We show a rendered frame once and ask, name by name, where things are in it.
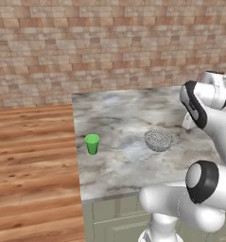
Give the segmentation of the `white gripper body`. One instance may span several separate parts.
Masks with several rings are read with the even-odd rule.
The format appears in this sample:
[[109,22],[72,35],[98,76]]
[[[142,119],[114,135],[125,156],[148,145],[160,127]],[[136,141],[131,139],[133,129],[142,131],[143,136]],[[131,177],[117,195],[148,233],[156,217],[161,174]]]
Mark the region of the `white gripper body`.
[[191,115],[188,112],[185,114],[185,117],[182,122],[182,126],[186,130],[191,130],[196,126],[195,122],[193,121]]

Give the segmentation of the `green plastic cup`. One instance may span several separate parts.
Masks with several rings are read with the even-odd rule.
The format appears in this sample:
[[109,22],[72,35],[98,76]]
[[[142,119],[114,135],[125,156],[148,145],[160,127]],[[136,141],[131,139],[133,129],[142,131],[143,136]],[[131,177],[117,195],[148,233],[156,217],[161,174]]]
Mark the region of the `green plastic cup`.
[[99,140],[100,138],[97,134],[88,134],[85,136],[84,141],[90,155],[96,155]]

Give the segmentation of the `pale green cupboard drawer front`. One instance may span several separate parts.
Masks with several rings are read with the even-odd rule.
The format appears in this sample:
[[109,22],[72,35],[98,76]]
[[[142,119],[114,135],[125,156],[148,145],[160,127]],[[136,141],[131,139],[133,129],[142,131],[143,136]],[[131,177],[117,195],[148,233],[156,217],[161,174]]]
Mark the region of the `pale green cupboard drawer front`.
[[144,214],[137,195],[106,199],[93,203],[94,222]]

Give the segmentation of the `pale green cupboard door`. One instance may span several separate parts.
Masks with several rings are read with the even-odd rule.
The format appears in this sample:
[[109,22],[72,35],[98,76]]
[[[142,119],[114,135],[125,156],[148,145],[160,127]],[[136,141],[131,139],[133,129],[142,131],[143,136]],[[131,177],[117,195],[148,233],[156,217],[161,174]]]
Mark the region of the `pale green cupboard door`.
[[125,216],[94,225],[95,242],[138,242],[148,227],[151,213]]

